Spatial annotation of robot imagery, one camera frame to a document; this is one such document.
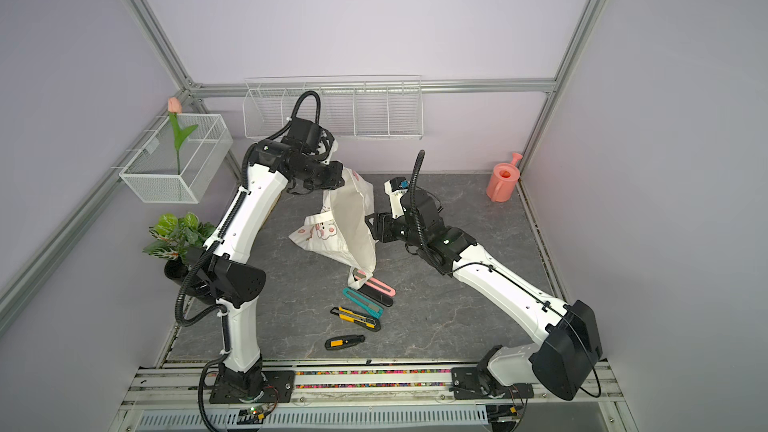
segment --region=white wall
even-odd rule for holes
[[[197,82],[552,77],[587,0],[148,0]]]
[[[118,195],[0,338],[3,430],[104,432],[141,367],[153,367],[174,323],[178,286],[141,253],[160,214],[218,223],[235,180],[219,169],[196,206]]]
[[[425,94],[422,140],[339,139],[334,156],[360,172],[408,172],[419,149],[427,152],[424,172],[490,171],[522,152],[544,104],[542,92]],[[206,99],[233,133],[235,157],[242,159],[250,139],[243,127],[243,100]]]
[[[175,92],[120,0],[0,0],[0,288]]]
[[[0,287],[174,93],[120,0],[0,0]],[[147,226],[188,209],[217,222],[233,186],[222,168],[195,207],[120,190],[0,337],[0,429],[109,427],[173,323]]]
[[[640,430],[766,430],[768,0],[610,0],[524,182]]]

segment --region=pink tulip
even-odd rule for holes
[[[181,102],[176,97],[168,99],[168,112],[181,113]]]

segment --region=black motor housing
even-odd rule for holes
[[[572,400],[603,350],[592,309],[582,301],[566,309],[568,312],[557,325],[547,327],[549,336],[529,360],[533,373],[544,387],[563,400]]]

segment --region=wire shelf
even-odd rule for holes
[[[178,121],[182,129],[197,124],[180,149],[181,174],[167,117],[120,172],[142,202],[199,203],[232,145],[220,115],[183,113]]]
[[[281,128],[296,99],[308,90],[320,95],[320,125],[334,137],[421,139],[424,135],[418,76],[272,77],[248,79],[246,84],[243,119],[249,139],[263,139]],[[314,99],[307,98],[298,116],[314,120],[315,107]]]

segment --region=pink watering can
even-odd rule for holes
[[[509,164],[496,164],[493,168],[493,175],[491,181],[488,184],[488,188],[485,193],[494,202],[506,202],[512,197],[512,191],[514,186],[518,183],[520,178],[520,171],[514,164],[523,158],[517,152],[512,154],[512,162]]]

